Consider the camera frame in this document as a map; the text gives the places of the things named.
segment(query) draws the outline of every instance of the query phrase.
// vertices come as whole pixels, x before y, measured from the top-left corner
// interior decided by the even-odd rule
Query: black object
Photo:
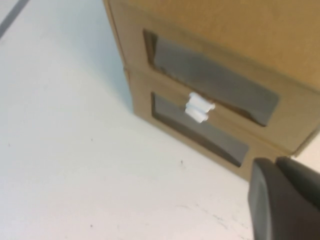
[[[257,158],[248,195],[255,240],[320,240],[320,174],[288,158]]]

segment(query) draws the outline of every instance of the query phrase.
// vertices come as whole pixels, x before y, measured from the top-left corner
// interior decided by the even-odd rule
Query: white table
[[[122,68],[101,0],[31,0],[0,40],[0,239],[252,239],[248,183],[134,116]]]

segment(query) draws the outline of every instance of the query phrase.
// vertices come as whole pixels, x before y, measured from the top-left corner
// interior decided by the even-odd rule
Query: cardboard drawer
[[[126,67],[202,94],[222,118],[288,155],[319,126],[318,92],[119,0],[108,6]]]
[[[129,72],[129,78],[135,114],[244,179],[250,178],[254,158],[275,160],[285,154],[226,122],[214,110],[207,121],[197,123],[185,113],[191,91],[176,91],[135,71]]]

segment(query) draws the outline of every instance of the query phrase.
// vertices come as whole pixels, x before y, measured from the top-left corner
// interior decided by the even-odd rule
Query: cardboard
[[[133,109],[136,115],[240,177],[246,180],[250,179],[254,158],[264,157],[275,161],[277,157],[286,155],[285,152],[260,141],[217,114],[210,114],[208,120],[201,124],[191,119],[187,114],[184,114],[184,107],[188,102],[191,90],[185,94],[177,93],[174,85],[163,84],[162,81],[151,79],[137,71],[130,71],[129,76]],[[153,115],[154,95],[171,106],[171,108],[163,107],[163,103],[158,103],[160,117]],[[175,121],[172,122],[173,118],[175,121],[178,119],[178,123],[183,123],[184,126]],[[217,146],[212,146],[210,141],[213,141]]]
[[[154,118],[150,91],[160,89],[157,99],[167,97],[163,103],[171,100],[173,106],[185,104],[191,91],[213,101],[209,123],[249,146],[240,168],[225,163],[224,153],[217,162],[244,178],[253,157],[298,155],[319,132],[320,2],[104,4],[138,116],[216,160],[217,154],[204,150],[204,145],[214,148],[208,136],[204,139],[195,129],[181,134],[184,127],[168,121],[165,111],[159,119],[175,130]]]
[[[229,52],[214,42],[208,43],[200,37],[194,37],[192,33],[186,34],[178,27],[168,25],[165,19],[156,19],[122,1],[112,0],[106,6],[112,11],[116,35],[124,58],[123,63],[128,69],[140,70],[159,80],[169,79],[163,72],[155,69],[152,63],[155,58],[153,35],[156,33],[161,38],[179,43],[184,49],[201,53],[213,62],[278,96],[278,104],[266,127],[253,122],[246,113],[243,114],[238,109],[227,106],[226,102],[217,102],[221,104],[216,112],[232,120],[240,128],[293,155],[302,142],[310,138],[319,126],[320,95],[317,91],[279,72],[271,71],[245,57]]]
[[[111,0],[320,90],[320,1]]]

